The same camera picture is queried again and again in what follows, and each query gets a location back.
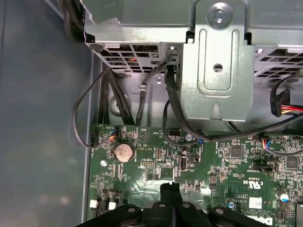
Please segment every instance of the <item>label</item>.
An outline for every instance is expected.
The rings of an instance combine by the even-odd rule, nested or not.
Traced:
[[[262,209],[262,198],[250,197],[249,208]]]
[[[261,189],[261,186],[263,185],[263,182],[261,181],[243,181],[243,184],[248,184],[250,189]]]
[[[261,222],[268,226],[273,225],[273,218],[264,218],[264,217],[257,217],[257,216],[247,216],[247,217],[255,219],[256,221]]]

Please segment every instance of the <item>white sticker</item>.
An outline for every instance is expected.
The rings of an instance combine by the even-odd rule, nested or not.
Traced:
[[[116,203],[115,202],[109,202],[108,204],[108,210],[114,210],[116,208]]]
[[[90,200],[89,201],[89,207],[90,208],[97,208],[98,201],[97,200]]]
[[[262,198],[250,197],[249,208],[262,209]]]

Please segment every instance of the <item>red wire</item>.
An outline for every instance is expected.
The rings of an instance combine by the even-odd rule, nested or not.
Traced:
[[[282,106],[281,107],[282,110],[296,110],[296,111],[302,111],[303,112],[303,108],[299,108],[299,107],[292,107],[292,106]]]

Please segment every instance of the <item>power cable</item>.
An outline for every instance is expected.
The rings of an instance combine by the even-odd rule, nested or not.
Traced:
[[[248,137],[248,136],[254,136],[261,132],[273,131],[278,128],[287,126],[288,124],[303,118],[303,113],[301,113],[296,116],[290,117],[284,121],[274,123],[274,124],[271,124],[271,125],[268,125],[268,126],[265,126],[262,128],[253,129],[250,131],[244,131],[244,132],[238,132],[238,133],[232,133],[232,134],[226,134],[226,135],[213,135],[213,136],[202,135],[189,126],[189,124],[187,123],[187,121],[182,113],[182,108],[181,108],[180,100],[178,97],[177,86],[176,86],[176,82],[175,82],[173,66],[167,67],[167,75],[165,77],[165,82],[167,85],[167,91],[168,91],[172,111],[173,111],[176,119],[180,123],[181,128],[184,131],[186,131],[187,133],[194,136],[195,138],[201,139],[205,142],[207,142],[207,141],[221,142],[221,141],[226,141],[226,140],[234,140],[234,139],[244,138],[244,137]]]

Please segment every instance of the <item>capacitor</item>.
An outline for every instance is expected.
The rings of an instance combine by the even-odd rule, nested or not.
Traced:
[[[276,198],[281,200],[282,202],[288,202],[289,197],[284,191],[277,191]]]
[[[233,202],[229,202],[227,206],[232,209],[235,207],[235,204]]]

